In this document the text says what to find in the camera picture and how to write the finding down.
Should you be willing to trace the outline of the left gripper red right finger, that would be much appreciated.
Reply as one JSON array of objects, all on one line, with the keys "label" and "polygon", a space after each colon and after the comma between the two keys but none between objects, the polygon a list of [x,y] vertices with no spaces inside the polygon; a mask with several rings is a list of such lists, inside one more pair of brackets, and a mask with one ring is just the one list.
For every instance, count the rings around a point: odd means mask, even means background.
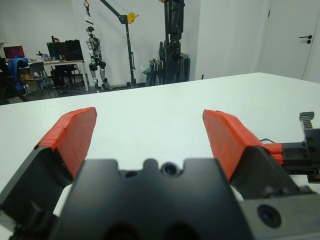
[{"label": "left gripper red right finger", "polygon": [[213,156],[219,161],[229,183],[245,200],[311,195],[313,190],[298,186],[264,144],[241,121],[228,113],[204,110],[204,126]]}]

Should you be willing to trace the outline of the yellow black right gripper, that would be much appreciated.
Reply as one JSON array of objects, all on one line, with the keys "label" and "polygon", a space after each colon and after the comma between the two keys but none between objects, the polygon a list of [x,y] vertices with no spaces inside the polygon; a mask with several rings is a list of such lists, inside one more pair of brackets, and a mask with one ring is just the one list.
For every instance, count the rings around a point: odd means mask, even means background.
[{"label": "yellow black right gripper", "polygon": [[309,183],[320,182],[320,129],[312,126],[314,116],[313,111],[299,114],[303,141],[263,145],[289,174],[306,175]]}]

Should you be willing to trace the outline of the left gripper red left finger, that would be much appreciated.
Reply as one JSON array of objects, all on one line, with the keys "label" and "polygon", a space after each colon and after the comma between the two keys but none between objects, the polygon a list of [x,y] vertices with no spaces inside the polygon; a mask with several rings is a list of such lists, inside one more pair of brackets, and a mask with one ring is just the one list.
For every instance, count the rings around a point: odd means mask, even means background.
[{"label": "left gripper red left finger", "polygon": [[62,115],[0,193],[0,224],[30,226],[51,217],[85,160],[97,121],[95,107]]}]

